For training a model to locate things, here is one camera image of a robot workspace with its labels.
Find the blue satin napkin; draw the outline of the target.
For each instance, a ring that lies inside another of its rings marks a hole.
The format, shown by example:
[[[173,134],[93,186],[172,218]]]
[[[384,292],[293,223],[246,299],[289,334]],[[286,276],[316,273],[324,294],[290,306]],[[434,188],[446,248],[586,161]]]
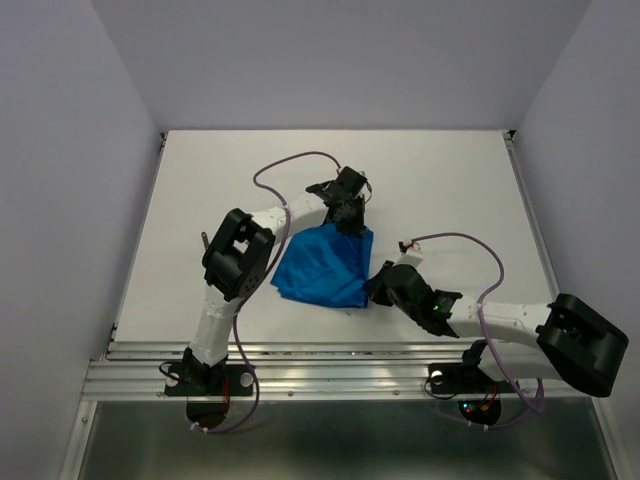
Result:
[[[342,234],[333,224],[291,238],[271,285],[282,298],[327,308],[364,308],[374,233]]]

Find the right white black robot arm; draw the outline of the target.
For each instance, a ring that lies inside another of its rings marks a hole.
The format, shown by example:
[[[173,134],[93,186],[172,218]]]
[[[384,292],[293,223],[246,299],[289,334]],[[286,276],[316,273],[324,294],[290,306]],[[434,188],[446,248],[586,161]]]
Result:
[[[569,294],[548,304],[477,301],[431,288],[417,269],[386,262],[364,284],[369,300],[396,307],[437,337],[469,339],[453,363],[432,363],[438,394],[481,393],[511,380],[561,380],[605,398],[612,392],[629,339],[598,312]]]

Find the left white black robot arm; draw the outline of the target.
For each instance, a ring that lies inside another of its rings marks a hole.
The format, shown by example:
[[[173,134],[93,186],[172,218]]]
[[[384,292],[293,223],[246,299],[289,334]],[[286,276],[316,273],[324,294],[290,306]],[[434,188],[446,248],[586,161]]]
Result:
[[[327,308],[363,308],[373,233],[364,224],[366,177],[349,167],[291,200],[227,213],[202,258],[205,303],[182,359],[164,369],[168,396],[218,396],[243,372],[227,366],[238,311],[270,278],[282,297]]]

